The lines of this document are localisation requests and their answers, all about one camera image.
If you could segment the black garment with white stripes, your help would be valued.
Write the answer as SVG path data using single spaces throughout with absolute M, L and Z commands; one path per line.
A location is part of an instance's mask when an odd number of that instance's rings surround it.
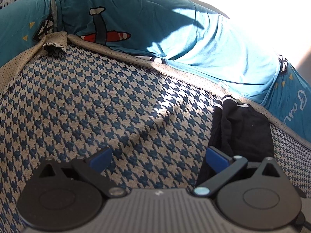
M 257 163 L 274 156 L 267 117 L 231 95 L 216 101 L 208 146 L 215 147 L 229 157 L 242 156 L 251 163 L 233 178 L 234 181 L 250 178 Z

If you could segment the houndstooth blue beige mattress cover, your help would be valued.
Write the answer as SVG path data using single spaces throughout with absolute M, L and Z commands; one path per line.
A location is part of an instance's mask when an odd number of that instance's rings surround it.
M 1 232 L 300 232 L 251 230 L 227 219 L 195 187 L 217 100 L 231 95 L 265 115 L 274 156 L 301 198 L 310 228 L 310 143 L 259 104 L 201 77 L 78 39 L 44 37 L 1 68 Z M 46 159 L 68 163 L 111 149 L 102 173 L 127 191 L 71 230 L 26 227 L 17 202 Z

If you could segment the blue airplane print pillow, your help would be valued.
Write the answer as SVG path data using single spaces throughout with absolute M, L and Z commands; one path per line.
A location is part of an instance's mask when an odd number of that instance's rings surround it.
M 282 90 L 278 55 L 253 47 L 221 14 L 190 0 L 20 0 L 1 10 L 1 64 L 55 32 L 156 57 L 268 106 Z
M 280 71 L 263 106 L 283 124 L 310 141 L 310 85 L 279 56 Z

